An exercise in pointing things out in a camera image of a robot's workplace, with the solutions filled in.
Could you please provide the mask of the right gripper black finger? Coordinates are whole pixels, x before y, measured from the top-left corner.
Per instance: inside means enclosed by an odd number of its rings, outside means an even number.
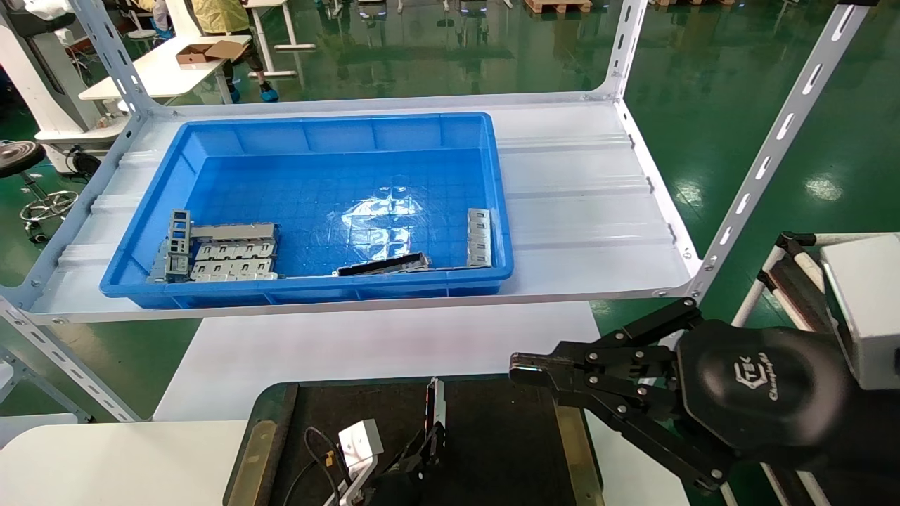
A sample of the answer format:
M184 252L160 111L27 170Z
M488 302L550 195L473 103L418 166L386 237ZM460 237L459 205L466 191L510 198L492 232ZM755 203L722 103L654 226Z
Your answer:
M556 377L554 397L563 406L588 410L686 484L717 491L726 483L734 462L727 451L694 446L650 416L650 394L616 377Z
M533 387L571 389L579 372L584 380L595 377L640 380L677 375L677 358L665 337L694 329L703 320L698 303L689 297L673 301L594 342L559 342L540 353L517 352L509 359L509 378Z

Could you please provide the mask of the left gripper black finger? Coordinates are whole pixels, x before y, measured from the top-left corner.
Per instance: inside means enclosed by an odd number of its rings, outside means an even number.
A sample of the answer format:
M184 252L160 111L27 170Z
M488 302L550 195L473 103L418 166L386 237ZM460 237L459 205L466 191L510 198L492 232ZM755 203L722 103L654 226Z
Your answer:
M391 467L391 477L403 479L411 483L422 483L425 475L425 449L404 452L402 457Z
M431 470L439 467L443 462L446 452L446 427L441 422L435 422L425 432L423 442L416 452L416 469Z

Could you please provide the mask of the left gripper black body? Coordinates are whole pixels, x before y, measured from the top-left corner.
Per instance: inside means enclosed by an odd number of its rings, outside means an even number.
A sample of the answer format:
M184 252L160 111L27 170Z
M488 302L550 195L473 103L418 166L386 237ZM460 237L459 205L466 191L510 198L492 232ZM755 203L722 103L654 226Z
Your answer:
M421 505L428 473L391 471L364 487L364 505Z

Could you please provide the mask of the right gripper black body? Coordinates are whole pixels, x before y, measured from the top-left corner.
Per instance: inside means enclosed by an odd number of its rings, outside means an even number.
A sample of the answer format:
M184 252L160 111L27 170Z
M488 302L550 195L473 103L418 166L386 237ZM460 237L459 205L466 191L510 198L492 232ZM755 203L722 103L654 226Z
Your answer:
M835 337L708 320L676 346L683 407L741 458L813 467L856 390Z

